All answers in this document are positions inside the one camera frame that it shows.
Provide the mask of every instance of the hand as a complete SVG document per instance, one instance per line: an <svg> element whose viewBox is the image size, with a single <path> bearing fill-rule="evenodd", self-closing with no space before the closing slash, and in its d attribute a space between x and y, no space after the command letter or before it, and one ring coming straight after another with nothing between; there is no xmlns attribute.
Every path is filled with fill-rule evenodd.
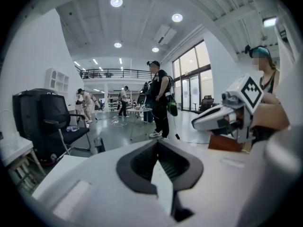
<svg viewBox="0 0 303 227"><path fill-rule="evenodd" d="M158 96L156 96L156 101L159 101L160 97L162 97L162 95L160 95L160 94Z"/></svg>

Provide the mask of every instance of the floor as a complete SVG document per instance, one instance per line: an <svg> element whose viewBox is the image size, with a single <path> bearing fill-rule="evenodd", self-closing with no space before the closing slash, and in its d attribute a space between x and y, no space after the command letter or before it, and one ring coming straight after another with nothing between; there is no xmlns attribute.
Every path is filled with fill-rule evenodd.
<svg viewBox="0 0 303 227"><path fill-rule="evenodd" d="M155 130L154 122L145 124L141 121L141 118L139 118L134 125L134 114L129 114L129 118L116 118L116 115L117 112L104 113L97 111L95 113L95 117L92 118L96 118L97 120L93 120L89 125L90 131L88 133L92 146L98 145L99 140L96 140L96 138L101 137L106 151L113 150L132 143L148 140L149 137L147 135ZM191 121L196 117L195 113L179 111L177 117L173 117L171 115L168 117L169 140L177 141L175 136L177 133L180 140L183 142L190 143L192 146L207 147L210 135L208 133L195 130L191 125ZM133 125L133 140L130 140ZM84 136L80 138L72 145L86 148L88 145L87 137ZM71 154L79 157L91 156L90 152L79 150L73 150Z"/></svg>

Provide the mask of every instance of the ceiling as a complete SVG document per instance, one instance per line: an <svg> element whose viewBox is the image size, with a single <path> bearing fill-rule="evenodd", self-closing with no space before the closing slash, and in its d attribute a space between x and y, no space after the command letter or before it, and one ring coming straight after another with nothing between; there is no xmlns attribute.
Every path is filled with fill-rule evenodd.
<svg viewBox="0 0 303 227"><path fill-rule="evenodd" d="M204 29L212 32L235 60L248 44L273 48L277 44L274 28L262 24L263 18L277 15L275 0L123 0L118 8L112 7L110 0L62 1L57 1L61 5L56 9L67 47L73 60L85 69L98 68L93 58L102 61L104 68L119 68L119 58L129 67L131 60L143 67L147 60L169 61L184 41ZM181 22L172 21L175 13L183 15ZM161 25L177 32L166 45L153 40ZM115 48L116 42L122 47ZM160 51L152 52L153 47Z"/></svg>

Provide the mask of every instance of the mesh chair back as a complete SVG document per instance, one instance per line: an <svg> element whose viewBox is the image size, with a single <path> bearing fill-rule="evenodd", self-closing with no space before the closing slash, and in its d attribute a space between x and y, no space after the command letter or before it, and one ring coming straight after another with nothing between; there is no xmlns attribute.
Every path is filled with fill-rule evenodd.
<svg viewBox="0 0 303 227"><path fill-rule="evenodd" d="M214 102L213 98L209 98L209 99L204 98L204 99L202 99L202 104L201 104L200 111L204 112L205 110L211 108L213 102Z"/></svg>
<svg viewBox="0 0 303 227"><path fill-rule="evenodd" d="M63 96L44 94L40 99L44 119L58 121L60 129L70 125L71 117ZM54 127L48 127L47 130L49 133L57 131Z"/></svg>

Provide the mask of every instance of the wall shelf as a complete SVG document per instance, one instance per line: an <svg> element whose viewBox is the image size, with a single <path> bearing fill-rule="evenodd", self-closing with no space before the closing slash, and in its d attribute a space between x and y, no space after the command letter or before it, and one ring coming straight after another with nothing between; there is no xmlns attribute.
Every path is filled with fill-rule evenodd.
<svg viewBox="0 0 303 227"><path fill-rule="evenodd" d="M49 68L45 75L45 88L56 91L67 99L69 77L55 68Z"/></svg>

